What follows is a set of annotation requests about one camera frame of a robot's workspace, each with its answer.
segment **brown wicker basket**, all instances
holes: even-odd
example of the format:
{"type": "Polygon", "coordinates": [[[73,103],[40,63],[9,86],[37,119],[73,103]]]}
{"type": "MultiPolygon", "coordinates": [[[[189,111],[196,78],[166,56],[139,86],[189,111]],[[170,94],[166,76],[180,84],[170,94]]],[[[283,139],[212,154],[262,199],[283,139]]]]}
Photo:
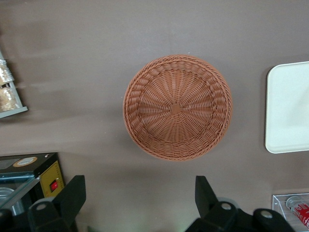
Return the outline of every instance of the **brown wicker basket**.
{"type": "Polygon", "coordinates": [[[215,147],[230,123],[232,99],[222,75],[188,55],[155,59],[131,80],[124,120],[133,141],[164,160],[189,160],[215,147]]]}

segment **red button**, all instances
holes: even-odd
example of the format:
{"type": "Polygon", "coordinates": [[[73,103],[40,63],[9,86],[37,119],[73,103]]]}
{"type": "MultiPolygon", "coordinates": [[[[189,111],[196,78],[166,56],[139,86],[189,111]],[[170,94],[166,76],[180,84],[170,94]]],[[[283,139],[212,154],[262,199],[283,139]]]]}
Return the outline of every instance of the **red button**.
{"type": "Polygon", "coordinates": [[[54,180],[50,185],[50,190],[53,192],[56,190],[56,188],[58,188],[58,183],[56,180],[54,180]]]}

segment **wicker basket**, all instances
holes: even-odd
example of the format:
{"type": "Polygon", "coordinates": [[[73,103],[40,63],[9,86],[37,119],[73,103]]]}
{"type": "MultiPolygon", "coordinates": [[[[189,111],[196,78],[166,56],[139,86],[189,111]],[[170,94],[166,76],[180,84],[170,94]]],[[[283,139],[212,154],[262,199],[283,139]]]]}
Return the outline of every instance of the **wicker basket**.
{"type": "Polygon", "coordinates": [[[193,56],[155,59],[131,80],[124,120],[133,141],[164,160],[202,156],[224,136],[232,113],[222,75],[193,56]]]}

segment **wrapped food package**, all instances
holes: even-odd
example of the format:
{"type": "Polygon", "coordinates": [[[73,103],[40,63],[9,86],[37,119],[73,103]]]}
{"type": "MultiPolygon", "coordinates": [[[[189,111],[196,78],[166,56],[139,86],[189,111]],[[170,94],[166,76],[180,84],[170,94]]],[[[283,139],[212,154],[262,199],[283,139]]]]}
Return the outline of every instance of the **wrapped food package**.
{"type": "Polygon", "coordinates": [[[20,108],[15,94],[10,87],[0,88],[0,111],[8,111],[20,108]]]}
{"type": "Polygon", "coordinates": [[[3,86],[10,81],[13,81],[13,77],[6,66],[5,60],[0,59],[0,86],[3,86]]]}

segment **white plastic tray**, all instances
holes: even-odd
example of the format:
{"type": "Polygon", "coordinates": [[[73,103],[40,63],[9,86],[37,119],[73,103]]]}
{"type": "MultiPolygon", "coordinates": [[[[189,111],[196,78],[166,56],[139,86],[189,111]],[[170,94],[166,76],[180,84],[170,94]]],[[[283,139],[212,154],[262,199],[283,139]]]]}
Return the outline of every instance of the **white plastic tray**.
{"type": "Polygon", "coordinates": [[[268,73],[265,146],[271,153],[309,150],[309,61],[268,73]]]}

